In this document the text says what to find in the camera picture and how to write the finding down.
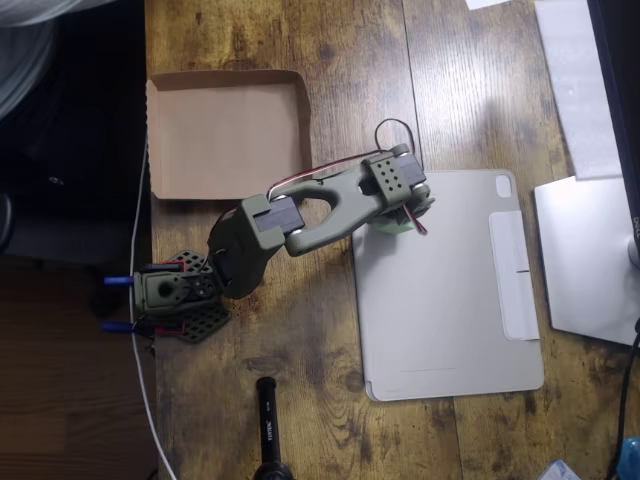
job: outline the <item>white cable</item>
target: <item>white cable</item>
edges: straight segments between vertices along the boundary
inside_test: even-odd
[[[131,235],[131,261],[129,263],[129,275],[133,276],[133,259],[135,256],[135,247],[136,247],[136,234],[138,233],[138,220],[140,219],[140,203],[142,200],[142,185],[144,183],[144,172],[147,167],[147,147],[148,140],[145,136],[144,140],[144,154],[142,155],[142,168],[140,169],[140,185],[138,186],[138,204],[136,205],[136,218],[133,221],[133,233]],[[133,318],[133,286],[129,286],[129,320],[131,324],[134,323]],[[147,411],[147,418],[149,419],[149,428],[151,428],[151,434],[153,435],[153,441],[156,443],[156,448],[158,449],[158,453],[160,454],[160,458],[162,458],[162,463],[166,467],[169,472],[169,476],[171,480],[178,480],[176,475],[171,470],[171,465],[169,465],[169,460],[167,460],[164,451],[162,450],[162,445],[160,445],[160,440],[158,439],[158,433],[156,432],[156,427],[153,424],[153,417],[151,416],[151,408],[149,407],[149,399],[147,398],[147,390],[144,386],[144,375],[142,374],[142,364],[140,363],[140,354],[138,353],[138,344],[136,343],[136,334],[131,332],[131,341],[133,342],[133,354],[136,357],[136,365],[138,366],[138,379],[140,380],[140,390],[142,390],[142,399],[144,400],[144,408]]]

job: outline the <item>wood grain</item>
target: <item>wood grain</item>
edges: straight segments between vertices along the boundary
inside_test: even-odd
[[[542,389],[455,399],[464,478],[537,478],[555,458],[582,479],[604,478],[626,349],[550,328],[533,189],[568,168],[533,2],[477,11],[464,0],[404,6],[425,162],[514,172],[542,337]],[[640,426],[637,370],[633,385],[628,432]]]
[[[417,131],[399,1],[148,1],[147,45],[150,74],[300,72],[315,164],[371,150],[386,117]],[[388,131],[383,141],[395,134],[402,140]],[[154,201],[154,258],[205,249],[221,208]],[[279,382],[282,454],[297,478],[460,478],[451,400],[381,405],[364,393],[349,242],[297,259],[281,252],[232,310],[200,345],[158,343],[159,425],[180,478],[253,475],[263,375]]]
[[[281,252],[221,332],[197,346],[159,342],[159,428],[180,478],[251,477],[262,375],[279,382],[283,458],[297,478],[527,479],[555,458],[602,478],[625,349],[549,327],[532,191],[570,168],[533,2],[470,12],[464,0],[147,0],[146,11],[149,74],[299,71],[315,164],[371,149],[375,125],[395,116],[419,133],[429,169],[512,170],[545,363],[537,392],[373,403],[362,389],[350,244],[297,259]],[[204,251],[224,208],[154,200],[154,259]],[[640,420],[634,377],[628,432]]]
[[[5,260],[0,477],[146,478],[157,457],[131,340],[100,330],[87,307],[91,278],[69,269],[7,266]],[[126,320],[126,307],[121,314]],[[153,391],[153,359],[143,354],[142,362]]]

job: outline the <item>gray fabric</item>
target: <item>gray fabric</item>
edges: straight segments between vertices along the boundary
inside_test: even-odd
[[[46,73],[54,18],[115,0],[0,0],[0,121]]]
[[[46,73],[53,57],[55,25],[0,28],[0,121]]]

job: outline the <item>cardboard tray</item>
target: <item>cardboard tray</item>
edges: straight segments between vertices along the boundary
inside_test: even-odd
[[[161,199],[266,192],[312,167],[311,107],[288,70],[163,73],[147,81],[151,190]]]

